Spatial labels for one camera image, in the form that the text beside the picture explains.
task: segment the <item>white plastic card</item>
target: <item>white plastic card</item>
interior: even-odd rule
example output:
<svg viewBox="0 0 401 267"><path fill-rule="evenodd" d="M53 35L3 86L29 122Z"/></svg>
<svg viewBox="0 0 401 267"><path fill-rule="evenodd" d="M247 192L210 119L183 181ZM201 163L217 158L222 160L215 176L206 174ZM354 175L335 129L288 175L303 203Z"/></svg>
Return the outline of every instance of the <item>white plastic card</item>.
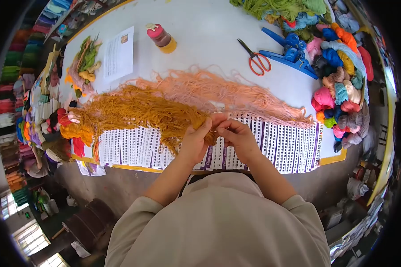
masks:
<svg viewBox="0 0 401 267"><path fill-rule="evenodd" d="M304 173L319 165L322 124L315 123L308 129L273 125L249 115L231 118L251 128L262 154L282 174ZM174 156L160 142L160 132L154 128L104 131L99 137L100 164L123 164L158 170L165 169ZM202 161L194 170L248 170L238 159L233 147L225 148L223 137L208 148Z"/></svg>

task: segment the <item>hand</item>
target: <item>hand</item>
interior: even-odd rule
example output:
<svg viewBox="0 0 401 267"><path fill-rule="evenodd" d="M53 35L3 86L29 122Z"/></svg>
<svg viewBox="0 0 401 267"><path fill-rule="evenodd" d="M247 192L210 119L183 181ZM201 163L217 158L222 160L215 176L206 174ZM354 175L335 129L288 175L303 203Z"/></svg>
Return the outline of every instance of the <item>hand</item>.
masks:
<svg viewBox="0 0 401 267"><path fill-rule="evenodd" d="M208 117L197 130L190 125L182 139L178 157L193 166L201 162L208 149L208 144L205 143L203 138L225 120L227 120L227 113L215 113Z"/></svg>
<svg viewBox="0 0 401 267"><path fill-rule="evenodd" d="M251 129L237 120L226 120L217 126L217 132L225 139L225 147L235 148L236 156L248 164L262 155Z"/></svg>

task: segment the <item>red scissors handle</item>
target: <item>red scissors handle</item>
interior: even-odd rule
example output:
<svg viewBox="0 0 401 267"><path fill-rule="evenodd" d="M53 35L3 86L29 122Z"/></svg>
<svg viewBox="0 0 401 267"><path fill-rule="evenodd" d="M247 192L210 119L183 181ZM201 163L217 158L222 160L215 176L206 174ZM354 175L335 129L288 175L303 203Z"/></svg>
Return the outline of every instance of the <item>red scissors handle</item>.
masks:
<svg viewBox="0 0 401 267"><path fill-rule="evenodd" d="M254 58L250 58L249 59L249 63L250 63L250 68L252 70L252 72L254 72L254 74L256 74L257 76L263 76L265 74L265 71L270 71L272 69L272 66L270 65L270 61L267 59L267 57L263 56L262 54L259 53L253 53L257 58L258 61L260 62L260 64L258 64ZM263 64L263 62L261 61L260 57L264 58L264 60L266 60L267 64L269 65L268 68L266 68ZM253 67L252 67L252 62L254 62L254 64L261 70L261 73L256 72Z"/></svg>

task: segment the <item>blue plastic tool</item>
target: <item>blue plastic tool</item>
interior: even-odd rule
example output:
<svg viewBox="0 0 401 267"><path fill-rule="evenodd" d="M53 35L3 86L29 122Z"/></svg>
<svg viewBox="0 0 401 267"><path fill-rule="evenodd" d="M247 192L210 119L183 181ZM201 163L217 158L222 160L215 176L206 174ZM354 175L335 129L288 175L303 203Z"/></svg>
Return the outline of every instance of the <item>blue plastic tool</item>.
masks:
<svg viewBox="0 0 401 267"><path fill-rule="evenodd" d="M269 29L262 28L261 30L282 45L285 54L281 55L265 50L260 50L258 53L287 66L293 67L316 80L318 79L318 76L309 64L309 61L305 59L304 50L306 49L306 43L303 40L299 40L297 34L291 32L284 39Z"/></svg>

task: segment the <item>pink bottle cap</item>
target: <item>pink bottle cap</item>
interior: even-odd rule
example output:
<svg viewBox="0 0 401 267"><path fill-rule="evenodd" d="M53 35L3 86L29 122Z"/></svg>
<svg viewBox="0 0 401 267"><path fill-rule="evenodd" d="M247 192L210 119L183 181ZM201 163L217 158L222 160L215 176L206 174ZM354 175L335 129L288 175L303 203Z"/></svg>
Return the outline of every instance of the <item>pink bottle cap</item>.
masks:
<svg viewBox="0 0 401 267"><path fill-rule="evenodd" d="M146 25L146 28L147 28L147 35L150 38L156 38L163 32L163 28L160 24L149 23Z"/></svg>

